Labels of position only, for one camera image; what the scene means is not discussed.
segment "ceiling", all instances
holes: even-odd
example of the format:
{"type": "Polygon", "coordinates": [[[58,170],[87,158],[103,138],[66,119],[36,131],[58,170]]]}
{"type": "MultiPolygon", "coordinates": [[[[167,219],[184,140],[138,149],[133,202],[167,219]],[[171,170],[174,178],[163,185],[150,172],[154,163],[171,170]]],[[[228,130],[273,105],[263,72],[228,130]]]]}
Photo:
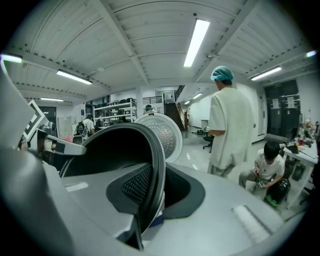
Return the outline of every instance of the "ceiling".
{"type": "Polygon", "coordinates": [[[317,71],[315,58],[292,20],[264,0],[44,0],[24,20],[5,53],[25,98],[51,97],[72,105],[137,86],[212,83],[225,65],[248,79],[281,66],[256,82],[269,85],[317,71]],[[196,19],[210,22],[192,67],[184,67],[196,19]],[[90,79],[56,75],[62,69],[90,79]]]}

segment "metal shelf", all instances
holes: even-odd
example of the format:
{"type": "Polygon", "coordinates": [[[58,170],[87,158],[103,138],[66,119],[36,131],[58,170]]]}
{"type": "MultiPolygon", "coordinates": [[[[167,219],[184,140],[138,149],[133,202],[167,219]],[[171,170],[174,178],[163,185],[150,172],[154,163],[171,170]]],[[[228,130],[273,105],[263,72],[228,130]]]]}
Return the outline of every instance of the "metal shelf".
{"type": "Polygon", "coordinates": [[[120,118],[120,117],[130,117],[131,114],[118,114],[118,115],[110,115],[110,116],[104,116],[104,117],[97,117],[94,120],[100,120],[100,119],[110,119],[110,118],[120,118]]]}
{"type": "Polygon", "coordinates": [[[121,103],[121,104],[117,104],[117,105],[110,105],[110,106],[103,106],[103,107],[99,107],[99,108],[95,108],[94,110],[113,110],[113,109],[123,109],[123,108],[130,108],[131,103],[127,102],[127,103],[121,103]]]}

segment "floor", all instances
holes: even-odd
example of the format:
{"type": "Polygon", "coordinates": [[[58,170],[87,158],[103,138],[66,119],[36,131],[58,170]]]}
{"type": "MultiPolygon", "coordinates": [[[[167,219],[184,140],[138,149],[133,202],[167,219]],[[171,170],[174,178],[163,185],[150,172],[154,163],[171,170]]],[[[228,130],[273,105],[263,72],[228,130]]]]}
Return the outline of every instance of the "floor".
{"type": "MultiPolygon", "coordinates": [[[[203,146],[208,144],[203,139],[204,136],[205,135],[196,135],[191,132],[182,132],[183,148],[181,155],[176,160],[175,164],[193,168],[195,171],[207,172],[210,158],[210,148],[206,147],[205,149],[203,149],[203,146]]],[[[243,170],[251,169],[255,166],[254,162],[257,156],[257,152],[258,150],[264,148],[265,143],[265,141],[254,143],[251,147],[249,162],[244,162],[234,167],[231,173],[227,176],[227,179],[232,182],[238,183],[240,172],[243,170]]],[[[254,182],[248,181],[246,189],[248,190],[248,192],[251,192],[254,186],[254,182]]],[[[296,215],[297,213],[303,212],[306,209],[307,204],[304,203],[303,205],[299,205],[299,202],[307,195],[308,194],[306,192],[303,192],[300,198],[290,209],[286,209],[286,203],[283,202],[281,205],[275,208],[275,211],[277,211],[284,220],[288,220],[292,216],[296,215]]]]}

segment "washing machine drum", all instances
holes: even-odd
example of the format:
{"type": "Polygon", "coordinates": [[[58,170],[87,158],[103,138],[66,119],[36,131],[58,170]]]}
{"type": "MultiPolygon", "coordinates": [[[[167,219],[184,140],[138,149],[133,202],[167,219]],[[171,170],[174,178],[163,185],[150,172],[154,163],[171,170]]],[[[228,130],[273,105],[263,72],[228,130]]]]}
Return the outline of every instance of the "washing machine drum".
{"type": "Polygon", "coordinates": [[[161,113],[146,113],[134,122],[147,126],[157,135],[168,163],[174,163],[178,159],[183,139],[179,127],[170,117],[161,113]]]}
{"type": "Polygon", "coordinates": [[[60,172],[69,194],[111,235],[128,240],[133,222],[143,232],[164,200],[166,160],[157,135],[143,124],[122,123],[82,145],[86,154],[67,161],[60,172]]]}

